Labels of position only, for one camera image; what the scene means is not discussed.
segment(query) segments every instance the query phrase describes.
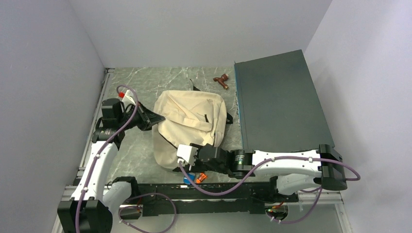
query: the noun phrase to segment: gray wall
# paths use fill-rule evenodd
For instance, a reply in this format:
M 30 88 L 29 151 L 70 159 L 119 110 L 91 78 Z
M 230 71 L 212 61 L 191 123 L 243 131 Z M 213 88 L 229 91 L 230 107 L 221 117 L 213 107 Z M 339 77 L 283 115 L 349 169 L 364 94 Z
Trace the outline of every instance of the gray wall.
M 344 160 L 354 232 L 411 232 L 412 3 L 334 0 L 305 57 Z
M 0 228 L 50 232 L 104 77 L 67 0 L 0 4 Z
M 70 0 L 106 67 L 231 66 L 306 49 L 331 0 Z

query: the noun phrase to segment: cream fabric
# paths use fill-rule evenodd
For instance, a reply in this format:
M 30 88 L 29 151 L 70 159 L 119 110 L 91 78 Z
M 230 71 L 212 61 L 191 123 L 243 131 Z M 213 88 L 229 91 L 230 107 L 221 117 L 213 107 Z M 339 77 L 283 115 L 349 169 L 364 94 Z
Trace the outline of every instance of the cream fabric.
M 218 94 L 164 91 L 153 111 L 166 118 L 152 127 L 154 158 L 162 167 L 177 167 L 176 148 L 179 144 L 218 147 L 223 140 L 226 105 Z

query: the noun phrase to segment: red-brown object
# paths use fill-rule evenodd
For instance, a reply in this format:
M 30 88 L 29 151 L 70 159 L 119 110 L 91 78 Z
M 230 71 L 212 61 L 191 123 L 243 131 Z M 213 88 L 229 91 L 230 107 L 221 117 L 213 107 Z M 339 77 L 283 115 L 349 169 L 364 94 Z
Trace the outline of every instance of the red-brown object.
M 228 76 L 227 74 L 223 74 L 220 78 L 218 78 L 218 77 L 213 78 L 213 81 L 218 82 L 220 85 L 222 85 L 222 87 L 223 87 L 225 90 L 227 90 L 227 89 L 229 89 L 229 86 L 226 85 L 226 84 L 224 83 L 224 81 L 226 81 L 228 78 L 229 78 L 229 76 Z
M 196 179 L 196 183 L 201 183 L 207 178 L 207 175 L 204 173 L 200 173 L 199 177 Z

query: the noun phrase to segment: brown toy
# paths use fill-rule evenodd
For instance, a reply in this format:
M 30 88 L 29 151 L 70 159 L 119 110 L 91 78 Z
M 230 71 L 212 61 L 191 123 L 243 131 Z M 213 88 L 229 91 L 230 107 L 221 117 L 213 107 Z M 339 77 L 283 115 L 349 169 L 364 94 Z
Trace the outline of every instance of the brown toy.
M 226 85 L 226 84 L 224 83 L 224 81 L 226 81 L 228 78 L 229 78 L 229 76 L 228 76 L 227 74 L 223 74 L 220 78 L 218 78 L 218 77 L 213 78 L 213 81 L 218 82 L 220 85 L 222 85 L 222 87 L 223 87 L 225 90 L 227 90 L 227 89 L 229 89 L 229 86 Z

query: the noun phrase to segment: blue object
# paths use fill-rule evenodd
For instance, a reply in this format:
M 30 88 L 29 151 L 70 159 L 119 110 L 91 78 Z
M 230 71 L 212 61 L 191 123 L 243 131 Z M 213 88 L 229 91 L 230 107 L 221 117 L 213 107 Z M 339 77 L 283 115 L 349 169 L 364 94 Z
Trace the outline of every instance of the blue object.
M 194 181 L 194 178 L 196 177 L 196 175 L 194 173 L 189 173 L 189 178 Z M 189 180 L 186 177 L 183 177 L 183 183 L 190 185 Z

